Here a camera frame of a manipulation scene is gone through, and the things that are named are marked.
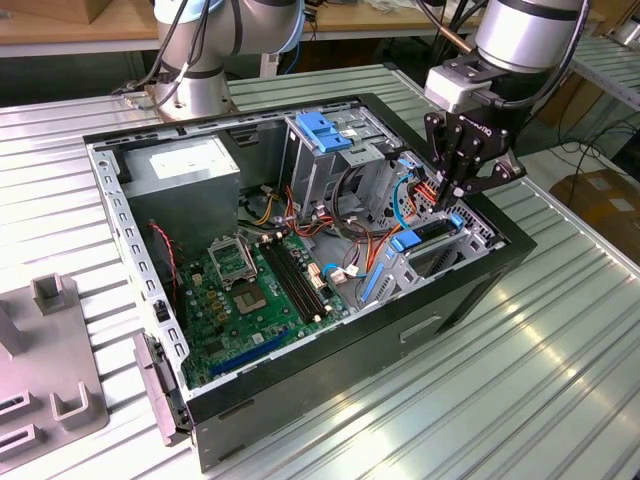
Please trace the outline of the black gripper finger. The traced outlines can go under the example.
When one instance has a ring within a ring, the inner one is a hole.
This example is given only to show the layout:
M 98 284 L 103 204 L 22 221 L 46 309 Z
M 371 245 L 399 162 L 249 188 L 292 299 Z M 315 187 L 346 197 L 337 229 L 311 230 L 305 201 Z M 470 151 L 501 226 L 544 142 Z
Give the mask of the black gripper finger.
M 449 208 L 456 202 L 454 189 L 458 183 L 457 150 L 462 139 L 463 128 L 455 121 L 449 120 L 448 113 L 445 112 L 427 113 L 424 117 L 424 125 L 427 142 L 432 150 L 431 163 L 439 175 L 435 207 Z
M 510 136 L 458 136 L 451 141 L 451 205 L 525 175 L 526 168 L 514 155 L 511 140 Z

